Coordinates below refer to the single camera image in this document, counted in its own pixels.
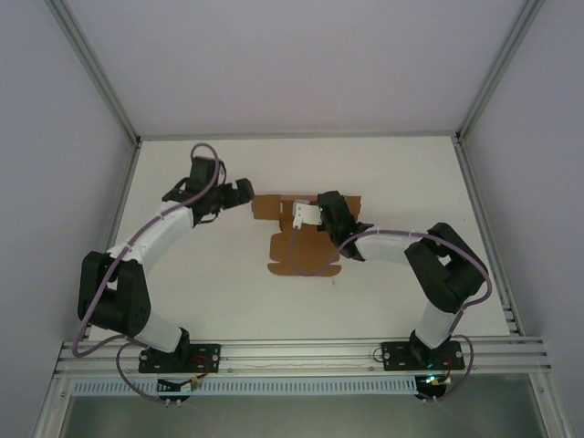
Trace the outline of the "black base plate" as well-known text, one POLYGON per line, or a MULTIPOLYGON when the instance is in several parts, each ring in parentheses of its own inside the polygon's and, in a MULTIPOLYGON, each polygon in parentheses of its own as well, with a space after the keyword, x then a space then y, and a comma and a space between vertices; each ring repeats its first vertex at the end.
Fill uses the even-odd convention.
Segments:
POLYGON ((187 342, 175 352, 144 349, 139 355, 139 373, 205 374, 217 373, 221 356, 220 344, 187 342))
POLYGON ((386 371, 448 371, 465 368, 461 344, 447 340, 437 349, 414 345, 410 341, 387 341, 381 344, 383 368, 386 371))

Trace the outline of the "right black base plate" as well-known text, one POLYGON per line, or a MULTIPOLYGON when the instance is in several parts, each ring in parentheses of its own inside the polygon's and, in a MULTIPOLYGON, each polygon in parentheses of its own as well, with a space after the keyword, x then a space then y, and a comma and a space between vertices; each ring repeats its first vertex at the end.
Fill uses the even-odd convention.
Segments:
POLYGON ((383 368, 386 371, 448 371, 465 368, 461 344, 447 340, 437 349, 414 345, 410 341, 387 341, 381 344, 383 368))

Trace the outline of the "aluminium table side rail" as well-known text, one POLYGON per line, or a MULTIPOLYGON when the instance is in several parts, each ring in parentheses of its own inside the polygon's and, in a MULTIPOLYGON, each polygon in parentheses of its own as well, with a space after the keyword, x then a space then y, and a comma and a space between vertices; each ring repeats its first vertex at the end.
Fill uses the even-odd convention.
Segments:
POLYGON ((525 328, 521 315, 516 308, 516 300, 509 283, 508 275, 500 257, 498 248, 495 244, 486 209, 480 194, 479 186, 475 178, 475 173, 468 158, 463 143, 454 136, 452 138, 455 156, 464 179, 466 191, 474 211, 474 217, 477 222, 479 233, 485 248, 486 258, 490 267, 490 273, 493 278, 494 287, 501 301, 502 309, 506 314, 507 323, 510 325, 510 332, 515 336, 524 336, 525 328))
POLYGON ((115 187, 113 205, 109 209, 109 221, 107 222, 105 236, 98 245, 99 252, 104 252, 117 241, 120 223, 141 155, 142 144, 143 141, 139 137, 137 146, 131 151, 130 157, 122 169, 120 180, 115 187))

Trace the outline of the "small connector board green light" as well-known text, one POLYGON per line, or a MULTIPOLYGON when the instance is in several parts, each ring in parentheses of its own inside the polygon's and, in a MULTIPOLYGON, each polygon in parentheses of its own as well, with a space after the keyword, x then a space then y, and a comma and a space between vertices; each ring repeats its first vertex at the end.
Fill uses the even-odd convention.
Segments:
POLYGON ((428 392, 430 388, 442 388, 452 382, 452 375, 450 372, 429 374, 416 378, 416 383, 419 391, 428 392))

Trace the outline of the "aluminium frame post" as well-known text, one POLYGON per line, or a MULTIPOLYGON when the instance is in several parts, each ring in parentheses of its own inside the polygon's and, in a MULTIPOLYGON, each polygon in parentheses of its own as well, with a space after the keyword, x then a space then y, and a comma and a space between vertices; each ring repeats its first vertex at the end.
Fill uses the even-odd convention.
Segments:
POLYGON ((80 22, 67 0, 43 0, 59 29, 73 49, 79 63, 86 71, 94 88, 120 126, 133 149, 140 148, 141 136, 134 128, 120 97, 113 87, 97 53, 91 46, 80 22))
POLYGON ((511 27, 506 32, 506 36, 486 72, 470 109, 456 132, 456 138, 460 144, 464 144, 470 138, 545 2, 546 0, 522 1, 511 27))

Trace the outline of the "brown cardboard box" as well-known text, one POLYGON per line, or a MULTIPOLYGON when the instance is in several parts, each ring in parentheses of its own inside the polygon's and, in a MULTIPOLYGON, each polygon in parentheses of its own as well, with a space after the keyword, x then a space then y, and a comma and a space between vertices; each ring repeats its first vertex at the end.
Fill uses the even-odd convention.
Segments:
POLYGON ((319 231, 314 224, 303 224, 292 245, 292 261, 289 263, 288 248, 293 234, 293 202, 308 201, 315 205, 315 194, 262 194, 252 201, 255 220, 271 221, 278 225, 269 243, 268 271, 276 276, 299 276, 298 271, 313 272, 330 260, 336 251, 326 231, 319 231))

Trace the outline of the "aluminium table rear rail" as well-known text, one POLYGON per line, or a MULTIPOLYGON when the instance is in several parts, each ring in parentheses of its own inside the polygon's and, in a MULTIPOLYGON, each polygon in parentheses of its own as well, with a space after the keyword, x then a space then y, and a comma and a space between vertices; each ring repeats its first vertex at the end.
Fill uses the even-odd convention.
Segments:
POLYGON ((365 130, 365 131, 300 131, 300 132, 251 132, 251 133, 192 133, 142 135, 146 141, 195 141, 195 140, 268 140, 268 139, 317 139, 317 138, 369 138, 369 137, 456 137, 455 130, 365 130))

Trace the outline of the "grey metal lower panel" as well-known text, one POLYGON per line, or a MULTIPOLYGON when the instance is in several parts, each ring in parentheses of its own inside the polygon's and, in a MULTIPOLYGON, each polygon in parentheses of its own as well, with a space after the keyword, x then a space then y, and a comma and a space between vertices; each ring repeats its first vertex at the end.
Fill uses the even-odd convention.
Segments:
POLYGON ((548 438, 529 408, 422 404, 409 397, 202 397, 164 408, 76 397, 59 438, 548 438))

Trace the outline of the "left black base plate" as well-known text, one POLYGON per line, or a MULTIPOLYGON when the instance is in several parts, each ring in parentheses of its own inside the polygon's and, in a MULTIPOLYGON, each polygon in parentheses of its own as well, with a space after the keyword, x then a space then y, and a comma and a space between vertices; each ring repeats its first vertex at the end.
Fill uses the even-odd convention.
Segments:
POLYGON ((220 344, 187 342, 175 352, 144 349, 139 355, 139 373, 205 374, 217 373, 221 356, 220 344))

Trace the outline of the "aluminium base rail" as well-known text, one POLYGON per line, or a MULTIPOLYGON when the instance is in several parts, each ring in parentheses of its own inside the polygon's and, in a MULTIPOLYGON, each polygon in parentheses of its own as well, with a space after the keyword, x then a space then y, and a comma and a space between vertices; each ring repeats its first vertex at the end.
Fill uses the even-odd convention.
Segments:
MULTIPOLYGON (((384 373, 380 339, 221 340, 219 377, 361 376, 384 373)), ((528 374, 551 371, 543 340, 535 337, 474 337, 461 342, 464 359, 474 352, 477 374, 528 374)), ((76 359, 61 348, 56 378, 114 377, 119 342, 76 359)))

